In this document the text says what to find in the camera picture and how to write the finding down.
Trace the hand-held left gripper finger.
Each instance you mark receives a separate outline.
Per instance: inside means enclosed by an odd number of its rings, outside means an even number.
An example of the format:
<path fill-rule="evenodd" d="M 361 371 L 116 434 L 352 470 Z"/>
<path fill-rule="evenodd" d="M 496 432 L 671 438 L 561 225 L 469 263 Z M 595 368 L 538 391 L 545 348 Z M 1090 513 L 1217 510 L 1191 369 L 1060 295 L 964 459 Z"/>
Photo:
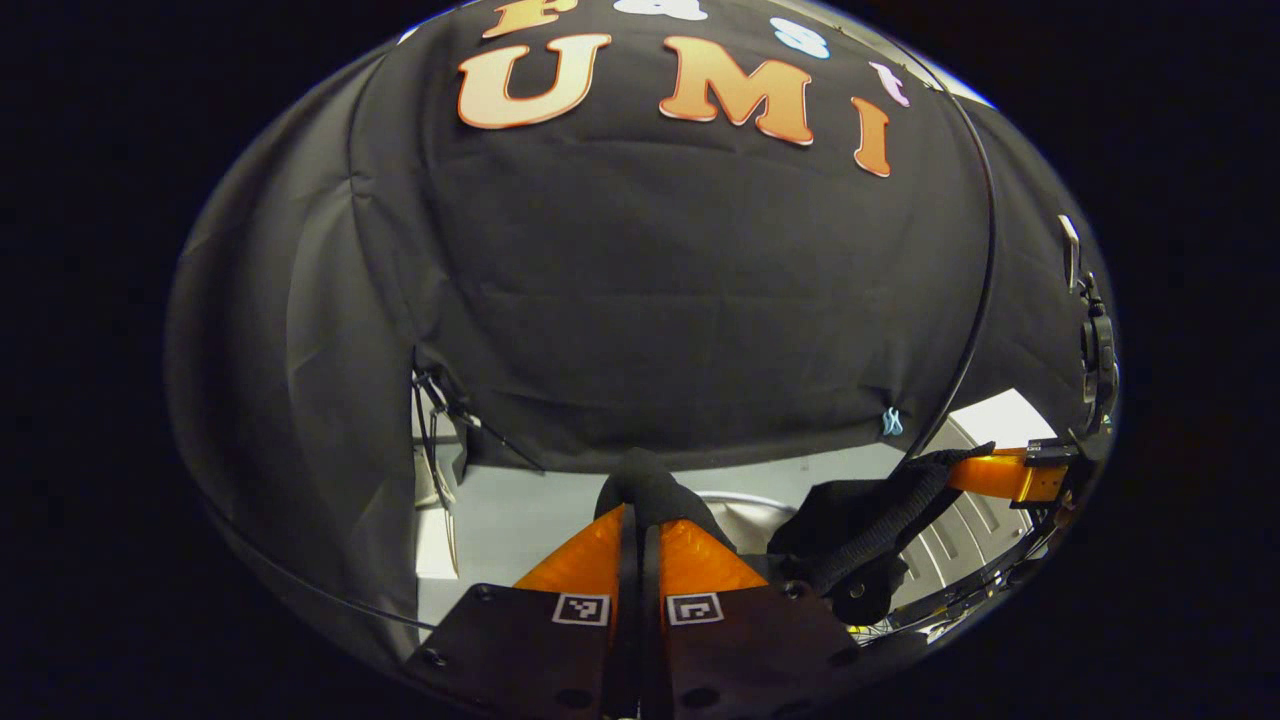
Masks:
<path fill-rule="evenodd" d="M 689 519 L 646 529 L 641 715 L 806 719 L 863 683 L 863 653 L 801 583 L 776 585 Z"/>
<path fill-rule="evenodd" d="M 636 705 L 637 528 L 614 506 L 508 585 L 476 583 L 404 664 L 470 719 L 609 719 Z"/>

